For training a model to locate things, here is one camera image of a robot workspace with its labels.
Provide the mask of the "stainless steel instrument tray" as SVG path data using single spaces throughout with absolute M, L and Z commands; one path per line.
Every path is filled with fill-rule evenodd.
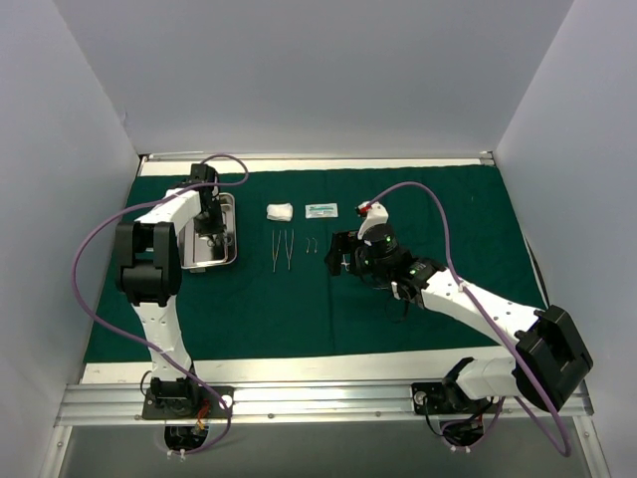
M 207 245 L 209 237 L 198 235 L 193 220 L 190 220 L 178 236 L 181 267 L 184 270 L 192 273 L 204 272 L 211 267 L 230 265 L 236 260 L 238 252 L 235 197 L 228 192 L 222 192 L 219 201 L 225 224 L 225 232 L 219 235 L 233 236 L 234 244 L 230 248 L 211 249 Z

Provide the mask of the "steel surgical scissors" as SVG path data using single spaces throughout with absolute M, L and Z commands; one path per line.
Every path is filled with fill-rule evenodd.
M 233 236 L 216 235 L 207 239 L 207 245 L 211 249 L 230 248 L 234 244 Z

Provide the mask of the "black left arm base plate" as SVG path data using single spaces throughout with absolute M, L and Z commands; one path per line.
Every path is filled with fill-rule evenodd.
M 227 417 L 218 399 L 197 383 L 160 381 L 145 394 L 141 417 L 144 420 L 177 420 Z

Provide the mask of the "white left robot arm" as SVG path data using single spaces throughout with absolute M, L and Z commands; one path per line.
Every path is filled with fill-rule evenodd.
M 207 240 L 215 253 L 227 250 L 226 224 L 217 171 L 205 163 L 191 166 L 190 175 L 168 190 L 164 201 L 115 229 L 117 278 L 150 342 L 150 396 L 178 417 L 193 415 L 201 388 L 184 345 L 176 310 L 182 283 L 178 236 L 187 225 Z

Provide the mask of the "dark green surgical drape cloth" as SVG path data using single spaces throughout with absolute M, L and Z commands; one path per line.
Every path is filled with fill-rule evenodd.
M 462 278 L 513 302 L 543 305 L 514 208 L 493 167 L 228 173 L 223 179 L 237 201 L 238 256 L 230 265 L 183 276 L 176 305 L 193 359 L 488 346 L 487 337 L 451 318 L 406 306 L 352 275 L 329 274 L 323 258 L 331 235 L 355 229 L 355 207 L 375 195 L 382 196 L 398 240 L 414 255 L 452 263 Z M 267 219 L 267 205 L 281 203 L 294 206 L 291 222 Z M 336 203 L 338 217 L 307 219 L 305 206 L 320 203 Z M 291 229 L 295 247 L 288 270 L 284 233 Z M 281 232 L 276 272 L 273 230 Z

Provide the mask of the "white gauze pad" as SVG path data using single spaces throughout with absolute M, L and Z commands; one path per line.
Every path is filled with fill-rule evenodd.
M 276 222 L 291 222 L 294 217 L 294 206 L 291 203 L 268 204 L 267 219 Z

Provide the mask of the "white green labelled packet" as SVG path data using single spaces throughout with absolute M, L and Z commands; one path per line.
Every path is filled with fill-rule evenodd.
M 336 203 L 307 204 L 305 216 L 307 219 L 337 218 L 338 207 Z

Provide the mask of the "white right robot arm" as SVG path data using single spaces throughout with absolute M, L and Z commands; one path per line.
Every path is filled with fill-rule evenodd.
M 333 276 L 342 271 L 387 290 L 394 299 L 443 314 L 506 350 L 503 358 L 461 358 L 442 379 L 442 398 L 453 410 L 491 397 L 522 397 L 560 410 L 593 367 L 570 314 L 514 303 L 473 284 L 459 284 L 450 268 L 413 255 L 388 224 L 332 235 L 324 258 Z

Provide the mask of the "steel tweezers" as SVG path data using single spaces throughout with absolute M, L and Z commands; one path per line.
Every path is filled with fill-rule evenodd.
M 272 231 L 272 271 L 276 272 L 280 253 L 281 232 Z
M 288 270 L 291 270 L 295 247 L 295 231 L 293 229 L 291 229 L 290 231 L 286 230 L 284 233 L 284 239 L 287 257 L 287 268 Z

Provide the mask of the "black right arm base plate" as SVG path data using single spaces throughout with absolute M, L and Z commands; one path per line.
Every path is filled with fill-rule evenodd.
M 497 406 L 491 399 L 469 398 L 458 385 L 441 381 L 413 382 L 410 385 L 414 412 L 418 415 L 473 415 L 492 413 Z

